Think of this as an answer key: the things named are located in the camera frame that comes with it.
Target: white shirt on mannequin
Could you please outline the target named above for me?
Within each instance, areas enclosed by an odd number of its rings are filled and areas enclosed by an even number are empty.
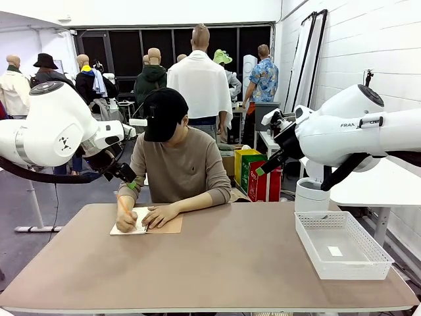
[[[217,117],[227,112],[224,125],[231,129],[232,103],[224,67],[212,61],[203,51],[168,69],[168,88],[181,93],[189,106],[189,118]]]

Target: white cloth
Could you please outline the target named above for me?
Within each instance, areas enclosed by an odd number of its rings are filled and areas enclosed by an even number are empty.
[[[168,69],[167,84],[181,93],[189,106],[189,118],[216,117],[227,112],[224,126],[231,129],[232,103],[224,67],[203,51],[193,51]]]
[[[107,89],[105,89],[104,85],[103,75],[99,70],[92,69],[92,71],[95,74],[92,90],[95,91],[96,94],[101,94],[102,97],[108,97]]]
[[[29,113],[28,79],[17,71],[6,71],[0,77],[0,101],[8,115],[28,115]]]

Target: table leg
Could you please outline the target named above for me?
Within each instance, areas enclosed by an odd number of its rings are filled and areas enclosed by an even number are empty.
[[[376,224],[376,232],[374,233],[374,239],[383,247],[384,239],[386,237],[387,222],[389,221],[390,207],[381,207],[378,220]]]

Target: beige tabletop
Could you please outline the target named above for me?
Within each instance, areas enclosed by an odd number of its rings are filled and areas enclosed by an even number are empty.
[[[184,215],[180,234],[110,236],[116,206],[85,206],[0,296],[11,311],[387,311],[418,304],[383,281],[320,280],[293,203],[233,203]]]

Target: mannequin head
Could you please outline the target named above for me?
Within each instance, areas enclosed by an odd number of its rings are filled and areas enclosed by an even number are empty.
[[[209,30],[204,24],[196,25],[191,37],[191,48],[194,51],[200,50],[206,52],[209,46],[210,37]]]
[[[177,57],[177,63],[179,63],[180,61],[182,61],[183,59],[185,59],[187,57],[187,55],[186,54],[181,54],[181,55],[178,55],[178,57]]]
[[[149,48],[147,51],[150,65],[159,65],[161,63],[161,52],[157,48]]]
[[[76,61],[78,62],[79,69],[82,69],[83,66],[89,66],[89,57],[87,55],[81,54],[76,57]]]
[[[261,60],[269,57],[269,47],[266,44],[262,44],[257,49]]]
[[[10,66],[15,66],[17,69],[20,68],[20,58],[16,55],[7,56],[6,61]]]
[[[148,55],[143,56],[143,64],[149,65],[149,56]]]

